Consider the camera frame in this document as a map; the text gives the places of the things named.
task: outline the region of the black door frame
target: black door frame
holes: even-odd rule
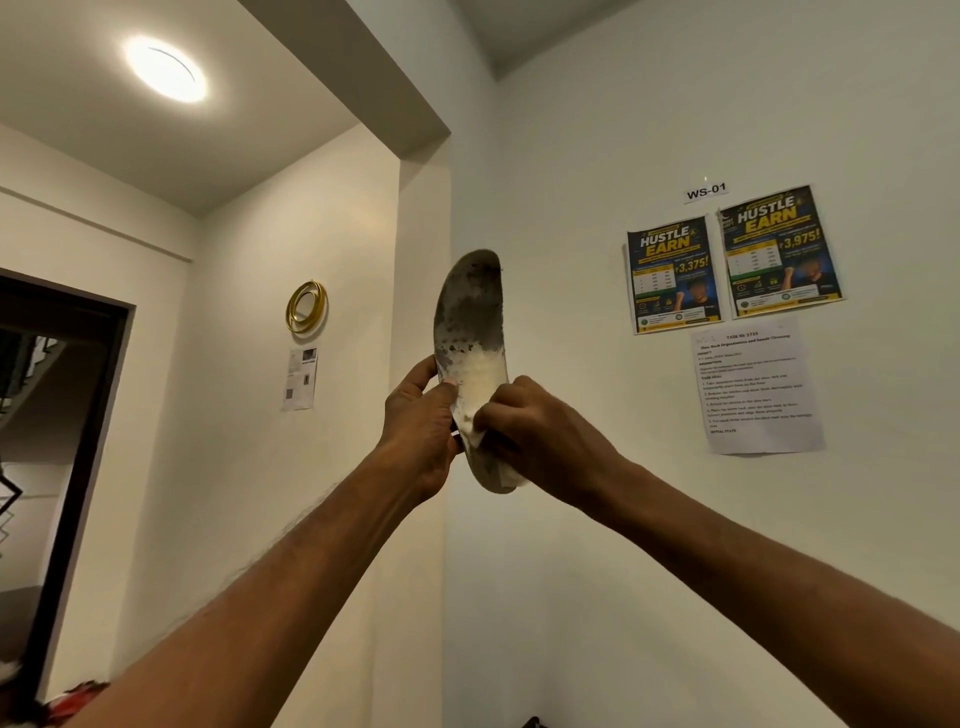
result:
[[[131,319],[131,309],[123,305],[9,278],[0,271],[0,326],[66,342],[102,346],[107,353],[87,410],[34,623],[20,672],[15,678],[14,719],[27,719],[36,708],[36,695],[60,614],[60,602],[73,563],[91,480],[99,461],[101,435]]]

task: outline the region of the hand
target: hand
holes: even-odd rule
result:
[[[596,427],[528,376],[502,384],[473,421],[487,430],[481,448],[577,508],[631,467]]]
[[[456,383],[444,381],[423,393],[436,375],[437,361],[430,355],[399,383],[384,406],[383,435],[374,451],[391,470],[413,482],[420,502],[440,492],[450,463],[463,451],[450,431]]]

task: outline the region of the paper sign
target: paper sign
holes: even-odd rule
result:
[[[317,348],[296,347],[290,350],[287,380],[283,388],[283,412],[313,409],[313,392],[317,385]]]
[[[627,233],[636,333],[720,321],[707,219]]]
[[[795,318],[693,334],[710,449],[720,454],[823,449],[824,432]]]
[[[809,186],[719,216],[737,316],[843,298]]]
[[[726,182],[720,182],[719,184],[705,184],[702,187],[688,189],[686,192],[684,192],[684,205],[695,203],[698,200],[704,200],[707,197],[719,197],[720,195],[726,195],[727,191]]]

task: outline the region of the round mirror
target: round mirror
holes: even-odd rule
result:
[[[297,305],[294,307],[294,318],[297,319],[298,323],[302,324],[310,318],[315,305],[317,305],[317,294],[313,291],[307,291],[300,296]]]
[[[315,280],[298,288],[287,304],[287,328],[302,336],[320,323],[326,313],[326,289]]]

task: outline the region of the shoe insole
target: shoe insole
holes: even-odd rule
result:
[[[442,378],[460,387],[453,420],[477,481],[493,493],[511,493],[525,481],[513,468],[480,449],[483,432],[473,416],[509,381],[503,346],[503,283],[492,251],[464,255],[446,277],[433,321],[434,353]]]

